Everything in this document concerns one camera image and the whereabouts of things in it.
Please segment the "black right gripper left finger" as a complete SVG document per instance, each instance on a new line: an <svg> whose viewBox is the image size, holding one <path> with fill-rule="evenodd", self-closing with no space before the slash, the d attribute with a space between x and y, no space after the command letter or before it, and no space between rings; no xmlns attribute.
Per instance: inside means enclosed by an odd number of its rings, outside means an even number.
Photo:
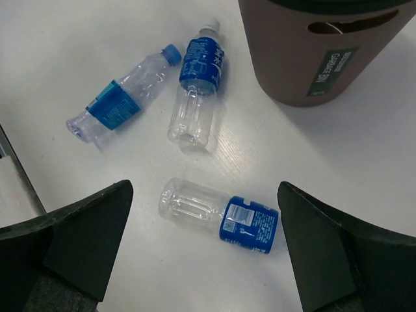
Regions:
<svg viewBox="0 0 416 312"><path fill-rule="evenodd" d="M1 228L2 311L96 311L133 201L130 180Z"/></svg>

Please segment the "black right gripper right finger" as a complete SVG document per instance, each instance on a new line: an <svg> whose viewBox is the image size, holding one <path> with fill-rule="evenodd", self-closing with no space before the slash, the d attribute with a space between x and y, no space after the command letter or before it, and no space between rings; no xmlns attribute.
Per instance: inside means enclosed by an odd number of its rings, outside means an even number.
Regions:
<svg viewBox="0 0 416 312"><path fill-rule="evenodd" d="M303 311L415 310L415 237L360 220L286 181L277 199Z"/></svg>

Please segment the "crushed bottle light blue label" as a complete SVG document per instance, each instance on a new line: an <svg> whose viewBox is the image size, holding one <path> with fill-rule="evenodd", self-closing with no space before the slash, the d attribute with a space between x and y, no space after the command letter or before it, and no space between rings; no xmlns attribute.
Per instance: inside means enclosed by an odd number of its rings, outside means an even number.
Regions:
<svg viewBox="0 0 416 312"><path fill-rule="evenodd" d="M85 143L98 143L134 120L164 90L181 64L185 47L179 42L148 55L127 75L112 80L76 117L66 121L70 133Z"/></svg>

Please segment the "clear bottle dark blue label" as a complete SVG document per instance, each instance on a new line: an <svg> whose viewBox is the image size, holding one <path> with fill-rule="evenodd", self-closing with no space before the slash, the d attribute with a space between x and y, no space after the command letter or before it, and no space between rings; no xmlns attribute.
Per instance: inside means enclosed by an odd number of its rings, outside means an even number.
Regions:
<svg viewBox="0 0 416 312"><path fill-rule="evenodd" d="M218 103L225 52L220 43L220 22L206 21L188 43L179 73L168 139L180 148L204 148L209 141Z"/></svg>

